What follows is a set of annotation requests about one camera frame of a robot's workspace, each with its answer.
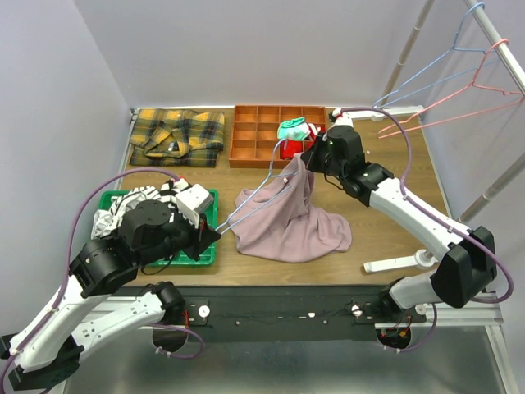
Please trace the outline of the red rolled cloth left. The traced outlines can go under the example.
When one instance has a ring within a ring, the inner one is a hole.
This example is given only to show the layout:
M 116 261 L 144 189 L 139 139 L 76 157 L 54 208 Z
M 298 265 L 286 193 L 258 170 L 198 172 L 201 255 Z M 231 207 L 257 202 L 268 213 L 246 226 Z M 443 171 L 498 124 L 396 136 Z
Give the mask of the red rolled cloth left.
M 290 160 L 297 153 L 304 151 L 304 144 L 302 140 L 285 140 L 280 144 L 280 159 Z

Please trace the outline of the mauve tank top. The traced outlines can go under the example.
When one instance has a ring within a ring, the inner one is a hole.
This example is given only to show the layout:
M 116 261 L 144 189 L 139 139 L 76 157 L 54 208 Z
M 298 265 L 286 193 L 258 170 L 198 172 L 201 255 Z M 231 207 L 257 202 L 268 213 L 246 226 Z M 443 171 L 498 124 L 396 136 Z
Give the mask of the mauve tank top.
M 228 220 L 239 253 L 284 263 L 306 263 L 352 243 L 344 217 L 312 203 L 315 176 L 297 154 L 260 191 L 243 189 Z

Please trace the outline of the black white striped garment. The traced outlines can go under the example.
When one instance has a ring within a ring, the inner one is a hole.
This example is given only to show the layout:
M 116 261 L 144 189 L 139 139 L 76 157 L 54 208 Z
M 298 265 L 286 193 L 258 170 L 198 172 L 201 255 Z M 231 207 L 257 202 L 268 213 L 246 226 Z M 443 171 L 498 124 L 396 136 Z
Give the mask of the black white striped garment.
M 91 239 L 108 236 L 121 225 L 125 213 L 146 200 L 164 203 L 173 211 L 176 208 L 176 195 L 188 187 L 189 183 L 184 178 L 178 181 L 169 179 L 159 189 L 154 186 L 140 186 L 112 197 L 108 208 L 98 209 L 94 214 Z

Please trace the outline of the green plastic tray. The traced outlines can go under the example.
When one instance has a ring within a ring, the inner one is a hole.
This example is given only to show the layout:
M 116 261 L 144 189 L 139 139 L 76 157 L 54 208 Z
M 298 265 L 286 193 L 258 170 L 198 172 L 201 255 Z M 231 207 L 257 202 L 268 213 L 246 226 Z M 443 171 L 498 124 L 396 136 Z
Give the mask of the green plastic tray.
M 117 190 L 115 190 L 115 191 L 107 191 L 107 192 L 103 193 L 98 209 L 108 208 L 109 205 L 111 204 L 112 197 L 117 197 L 117 196 L 123 195 L 125 192 L 128 192 L 128 191 L 117 191 Z M 209 192 L 212 194 L 214 200 L 213 200 L 212 204 L 210 206 L 208 206 L 208 208 L 204 211 L 204 213 L 202 213 L 200 215 L 201 221 L 200 221 L 199 227 L 196 228 L 196 229 L 200 229 L 200 228 L 204 227 L 205 225 L 208 225 L 212 229 L 214 229 L 213 226 L 216 224 L 216 221 L 217 221 L 218 193 L 217 193 L 216 190 L 209 190 Z M 177 210 L 177 207 L 172 212 L 180 214 L 178 212 L 178 210 Z M 114 230 L 113 232 L 111 232 L 108 236 L 118 236 L 118 228 L 116 230 Z M 184 253 L 184 250 L 182 250 L 171 261 L 166 261 L 165 259 L 161 259 L 161 260 L 158 260 L 157 262 L 154 262 L 154 263 L 145 263 L 145 264 L 158 266 L 160 268 L 165 268 L 165 267 L 168 267 L 170 265 L 175 265 L 175 266 L 183 266 L 183 265 L 204 266 L 204 265 L 211 264 L 214 261 L 214 256 L 215 256 L 215 247 L 212 244 L 210 247 L 208 247 L 208 249 L 206 251 L 204 251 L 201 254 L 199 261 L 194 261 L 194 260 L 190 259 Z

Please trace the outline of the red white striped sock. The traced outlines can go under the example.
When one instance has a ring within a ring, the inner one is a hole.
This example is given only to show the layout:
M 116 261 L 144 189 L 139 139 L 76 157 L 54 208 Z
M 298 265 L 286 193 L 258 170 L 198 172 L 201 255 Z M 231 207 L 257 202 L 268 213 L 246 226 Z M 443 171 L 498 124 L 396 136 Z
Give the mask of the red white striped sock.
M 322 138 L 326 134 L 326 127 L 324 125 L 316 125 L 314 123 L 308 123 L 308 139 L 310 141 L 314 141 L 318 136 L 321 136 Z

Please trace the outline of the metal clothes rack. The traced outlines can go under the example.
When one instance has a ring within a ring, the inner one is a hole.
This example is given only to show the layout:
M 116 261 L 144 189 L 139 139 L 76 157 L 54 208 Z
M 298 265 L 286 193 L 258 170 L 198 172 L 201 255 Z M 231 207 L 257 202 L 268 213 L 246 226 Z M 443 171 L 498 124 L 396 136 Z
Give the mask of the metal clothes rack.
M 423 7 L 422 11 L 420 12 L 420 15 L 418 17 L 417 24 L 413 27 L 413 31 L 411 35 L 408 38 L 407 43 L 404 46 L 404 49 L 402 53 L 400 54 L 398 65 L 393 70 L 393 73 L 391 75 L 391 78 L 389 80 L 389 85 L 387 85 L 387 88 L 393 88 L 394 83 L 397 81 L 397 77 L 399 76 L 401 69 L 404 64 L 401 62 L 404 62 L 407 60 L 408 55 L 410 54 L 410 51 L 412 50 L 413 44 L 415 43 L 416 38 L 418 37 L 418 31 L 420 27 L 422 27 L 423 22 L 427 18 L 427 14 L 430 12 L 431 3 L 433 1 L 427 1 L 425 3 L 425 6 Z M 461 89 L 458 89 L 454 91 L 452 94 L 449 94 L 448 96 L 445 96 L 444 98 L 435 101 L 429 106 L 423 106 L 421 109 L 417 112 L 412 111 L 410 113 L 410 117 L 408 117 L 406 120 L 401 121 L 400 124 L 403 125 L 407 122 L 412 121 L 415 117 L 421 121 L 421 116 L 425 114 L 426 112 L 429 112 L 433 108 L 437 108 L 443 103 L 446 103 L 447 101 L 450 101 L 451 99 L 461 95 L 463 92 L 468 91 L 469 89 L 478 89 L 480 91 L 487 91 L 487 92 L 495 92 L 495 94 L 501 94 L 502 97 L 513 97 L 516 96 L 517 99 L 513 102 L 506 103 L 504 105 L 492 107 L 492 108 L 485 108 L 480 111 L 476 112 L 469 112 L 464 113 L 462 115 L 458 115 L 457 117 L 450 117 L 447 119 L 443 119 L 440 121 L 434 121 L 427 124 L 420 124 L 420 126 L 416 126 L 410 129 L 405 129 L 406 132 L 409 131 L 417 131 L 422 130 L 424 127 L 431 127 L 431 126 L 439 126 L 443 125 L 448 122 L 452 121 L 458 121 L 461 119 L 469 118 L 469 117 L 475 117 L 478 115 L 482 115 L 489 112 L 504 110 L 506 108 L 511 108 L 517 105 L 521 105 L 524 103 L 524 70 L 521 68 L 521 66 L 518 64 L 518 61 L 514 57 L 514 55 L 509 50 L 509 41 L 507 39 L 503 39 L 500 37 L 499 33 L 496 31 L 493 24 L 489 21 L 488 16 L 486 15 L 484 9 L 485 9 L 485 3 L 484 2 L 475 2 L 475 1 L 465 1 L 469 9 L 467 12 L 463 15 L 462 20 L 459 23 L 459 27 L 454 35 L 454 39 L 452 41 L 452 44 L 450 47 L 442 53 L 439 57 L 434 59 L 432 62 L 430 62 L 428 65 L 426 65 L 424 68 L 422 68 L 420 71 L 418 71 L 416 74 L 408 78 L 403 84 L 399 86 L 398 89 L 390 90 L 388 93 L 386 93 L 382 98 L 378 99 L 374 105 L 370 109 L 362 109 L 358 110 L 357 108 L 350 108 L 355 109 L 354 112 L 374 112 L 378 115 L 371 115 L 371 118 L 376 117 L 377 119 L 382 119 L 386 115 L 383 112 L 378 112 L 379 110 L 386 111 L 390 115 L 390 109 L 388 108 L 388 104 L 397 103 L 403 99 L 406 99 L 414 94 L 420 93 L 421 91 L 425 89 L 433 88 L 439 84 L 443 84 L 447 82 L 448 80 L 454 79 L 456 77 L 466 75 L 470 72 L 472 72 L 472 78 L 469 80 L 469 82 L 462 87 Z M 484 48 L 461 48 L 459 47 L 458 41 L 460 40 L 460 34 L 463 28 L 464 22 L 469 18 L 469 16 L 472 16 L 472 18 L 475 19 L 478 26 L 486 36 L 486 38 L 491 43 L 491 46 L 487 49 Z M 477 67 L 468 69 L 466 71 L 461 71 L 459 73 L 453 74 L 452 76 L 448 76 L 444 79 L 440 79 L 432 84 L 429 84 L 428 86 L 425 86 L 421 89 L 415 90 L 411 92 L 410 94 L 406 94 L 403 97 L 387 101 L 387 99 L 390 98 L 390 96 L 395 95 L 399 93 L 403 87 L 408 85 L 412 82 L 412 80 L 415 80 L 418 78 L 421 74 L 426 72 L 429 68 L 433 67 L 435 64 L 446 58 L 450 53 L 452 52 L 458 52 L 458 53 L 482 53 L 483 57 Z M 490 60 L 487 63 L 487 58 L 490 58 L 491 53 L 496 53 L 497 58 L 494 57 L 494 59 Z M 478 83 L 478 76 L 482 70 L 482 68 L 487 64 L 492 64 L 495 62 L 501 62 L 507 72 L 509 73 L 511 79 L 514 81 L 514 84 L 517 86 L 518 90 L 505 90 L 494 86 L 488 86 L 488 85 L 480 85 Z M 335 117 L 335 119 L 339 119 L 339 117 L 348 117 L 350 119 L 350 116 L 344 115 L 345 113 L 349 113 L 344 108 L 336 108 L 333 110 L 331 115 Z M 513 163 L 505 172 L 497 178 L 469 207 L 465 210 L 462 215 L 459 216 L 459 222 L 465 222 L 470 219 L 473 219 L 475 216 L 477 216 L 511 181 L 513 181 L 516 176 L 521 173 L 524 169 L 524 156 L 517 159 L 515 163 Z M 435 263 L 437 260 L 435 260 L 433 257 L 427 254 L 427 252 L 424 252 L 423 250 L 418 250 L 413 257 L 403 257 L 403 258 L 396 258 L 396 259 L 385 259 L 375 262 L 369 262 L 365 263 L 363 265 L 364 271 L 368 274 L 371 273 L 379 273 L 383 271 L 393 270 L 393 269 L 401 269 L 401 268 L 408 268 L 408 267 L 415 267 L 419 266 L 423 269 L 428 269 L 432 266 L 433 263 Z

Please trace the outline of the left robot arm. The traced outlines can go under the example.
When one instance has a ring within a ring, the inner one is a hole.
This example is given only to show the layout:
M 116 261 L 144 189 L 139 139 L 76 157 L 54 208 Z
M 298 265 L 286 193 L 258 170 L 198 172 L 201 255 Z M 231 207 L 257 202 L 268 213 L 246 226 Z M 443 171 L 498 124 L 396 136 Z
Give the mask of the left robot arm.
M 172 282 L 152 285 L 102 318 L 85 317 L 145 266 L 179 252 L 199 259 L 221 236 L 204 214 L 195 217 L 192 223 L 168 204 L 146 200 L 125 213 L 116 230 L 86 243 L 39 315 L 24 330 L 1 338 L 1 357 L 7 361 L 2 379 L 15 391 L 46 392 L 115 337 L 143 326 L 170 328 L 183 322 L 185 299 Z

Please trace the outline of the orange compartment tray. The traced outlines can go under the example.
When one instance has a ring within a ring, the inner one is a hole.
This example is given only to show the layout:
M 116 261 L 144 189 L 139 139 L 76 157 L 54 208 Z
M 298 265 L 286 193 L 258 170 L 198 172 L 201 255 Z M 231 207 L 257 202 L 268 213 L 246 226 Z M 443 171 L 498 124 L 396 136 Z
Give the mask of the orange compartment tray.
M 229 164 L 232 168 L 282 169 L 289 160 L 280 159 L 278 126 L 304 117 L 307 123 L 326 127 L 326 109 L 318 106 L 237 105 L 234 109 Z M 304 151 L 313 141 L 302 140 Z

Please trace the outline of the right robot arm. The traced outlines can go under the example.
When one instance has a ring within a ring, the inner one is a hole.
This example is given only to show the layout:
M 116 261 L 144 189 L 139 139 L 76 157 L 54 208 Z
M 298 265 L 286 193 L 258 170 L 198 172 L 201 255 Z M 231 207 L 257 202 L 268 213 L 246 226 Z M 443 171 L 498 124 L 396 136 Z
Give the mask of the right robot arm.
M 392 172 L 366 160 L 352 126 L 321 133 L 300 158 L 309 171 L 333 176 L 347 195 L 397 222 L 438 262 L 437 269 L 402 277 L 381 292 L 377 311 L 386 321 L 398 320 L 418 304 L 443 302 L 460 309 L 496 278 L 491 232 L 461 227 L 402 189 Z

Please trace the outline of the yellow plaid shirt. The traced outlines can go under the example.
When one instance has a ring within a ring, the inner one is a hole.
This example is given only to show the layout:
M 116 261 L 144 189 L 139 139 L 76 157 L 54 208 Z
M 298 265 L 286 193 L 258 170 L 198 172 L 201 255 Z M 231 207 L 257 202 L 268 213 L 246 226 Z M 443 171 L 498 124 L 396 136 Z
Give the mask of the yellow plaid shirt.
M 224 149 L 223 112 L 139 110 L 130 136 L 132 166 L 215 167 Z

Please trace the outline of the black mounting base plate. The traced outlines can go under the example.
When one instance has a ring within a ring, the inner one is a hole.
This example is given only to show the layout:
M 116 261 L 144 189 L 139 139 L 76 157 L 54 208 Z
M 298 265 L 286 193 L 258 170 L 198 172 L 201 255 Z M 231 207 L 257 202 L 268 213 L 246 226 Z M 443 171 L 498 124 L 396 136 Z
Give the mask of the black mounting base plate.
M 380 285 L 181 286 L 193 329 L 207 342 L 375 341 L 376 326 L 424 323 L 415 309 L 381 309 Z M 195 310 L 207 305 L 200 318 Z

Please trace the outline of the aluminium frame rail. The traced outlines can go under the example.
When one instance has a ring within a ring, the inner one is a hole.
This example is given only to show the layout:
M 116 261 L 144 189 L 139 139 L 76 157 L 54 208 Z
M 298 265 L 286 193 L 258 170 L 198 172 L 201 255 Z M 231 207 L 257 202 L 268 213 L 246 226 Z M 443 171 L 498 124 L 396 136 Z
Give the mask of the aluminium frame rail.
M 406 352 L 378 342 L 206 340 L 168 359 L 140 328 L 112 341 L 57 393 L 517 393 L 495 305 L 427 309 Z

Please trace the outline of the teal white sock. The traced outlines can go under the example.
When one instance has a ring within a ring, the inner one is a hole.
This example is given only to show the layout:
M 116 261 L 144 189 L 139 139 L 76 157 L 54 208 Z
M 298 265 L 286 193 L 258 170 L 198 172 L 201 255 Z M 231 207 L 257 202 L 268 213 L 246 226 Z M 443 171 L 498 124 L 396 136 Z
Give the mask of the teal white sock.
M 277 129 L 279 140 L 305 140 L 310 135 L 310 128 L 304 117 L 283 121 Z

